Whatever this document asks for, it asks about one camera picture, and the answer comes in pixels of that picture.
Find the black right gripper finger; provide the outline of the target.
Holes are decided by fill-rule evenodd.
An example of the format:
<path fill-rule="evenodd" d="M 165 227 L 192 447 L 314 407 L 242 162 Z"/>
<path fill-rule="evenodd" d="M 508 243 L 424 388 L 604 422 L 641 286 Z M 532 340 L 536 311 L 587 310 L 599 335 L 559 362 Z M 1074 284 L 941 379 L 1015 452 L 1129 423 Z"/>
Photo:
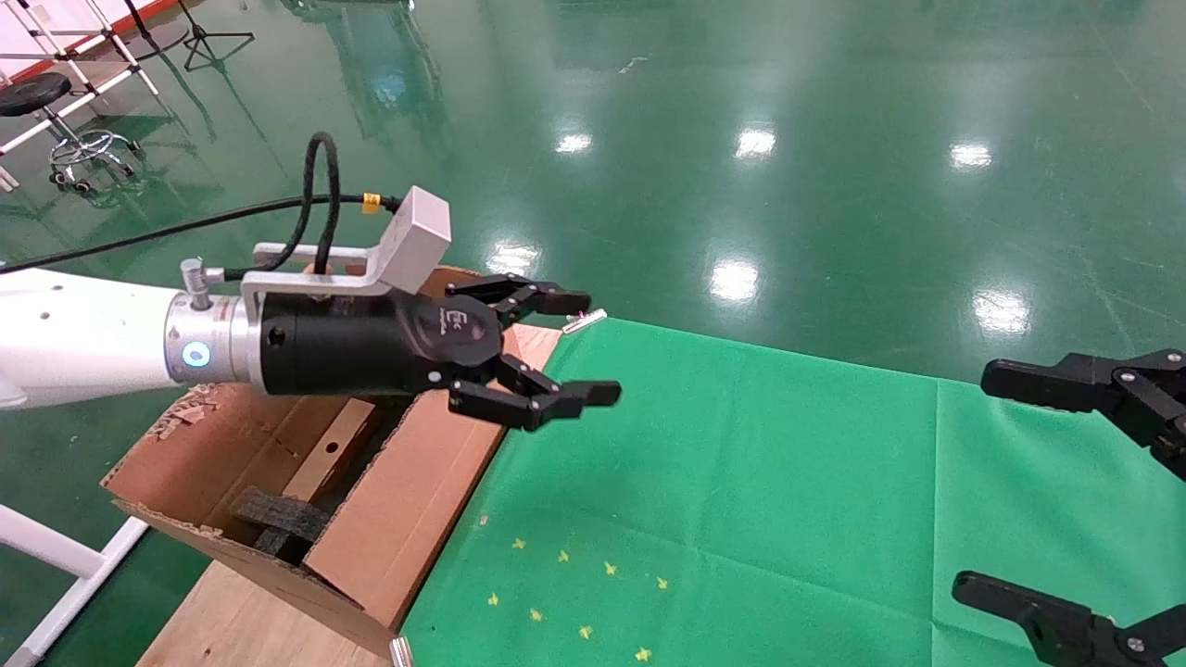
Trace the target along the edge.
<path fill-rule="evenodd" d="M 1097 412 L 1185 479 L 1185 352 L 1140 358 L 1069 354 L 1054 366 L 995 358 L 981 375 L 987 396 L 1063 412 Z"/>
<path fill-rule="evenodd" d="M 1185 646 L 1185 605 L 1133 625 L 989 574 L 956 574 L 954 601 L 1020 625 L 1048 666 L 1165 666 Z"/>

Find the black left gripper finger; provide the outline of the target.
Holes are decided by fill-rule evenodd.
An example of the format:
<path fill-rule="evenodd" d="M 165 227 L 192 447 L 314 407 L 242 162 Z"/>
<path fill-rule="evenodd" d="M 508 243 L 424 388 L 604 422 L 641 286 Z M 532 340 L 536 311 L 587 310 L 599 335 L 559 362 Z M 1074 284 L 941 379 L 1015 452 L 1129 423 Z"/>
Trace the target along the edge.
<path fill-rule="evenodd" d="M 587 407 L 611 407 L 620 396 L 618 381 L 559 383 L 510 354 L 448 379 L 449 412 L 527 432 L 574 421 Z"/>
<path fill-rule="evenodd" d="M 514 325 L 534 313 L 580 316 L 589 312 L 588 292 L 565 290 L 555 282 L 535 282 L 517 273 L 480 277 L 470 282 L 449 282 L 448 296 L 466 296 L 497 317 L 500 325 Z"/>

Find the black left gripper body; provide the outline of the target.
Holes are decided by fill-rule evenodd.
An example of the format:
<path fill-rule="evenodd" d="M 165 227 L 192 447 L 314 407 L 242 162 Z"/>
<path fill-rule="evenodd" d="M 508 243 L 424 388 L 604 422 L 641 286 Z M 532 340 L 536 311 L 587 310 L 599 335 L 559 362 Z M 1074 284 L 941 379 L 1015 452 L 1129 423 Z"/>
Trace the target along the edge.
<path fill-rule="evenodd" d="M 259 371 L 270 396 L 417 396 L 486 385 L 506 320 L 468 296 L 266 296 Z"/>

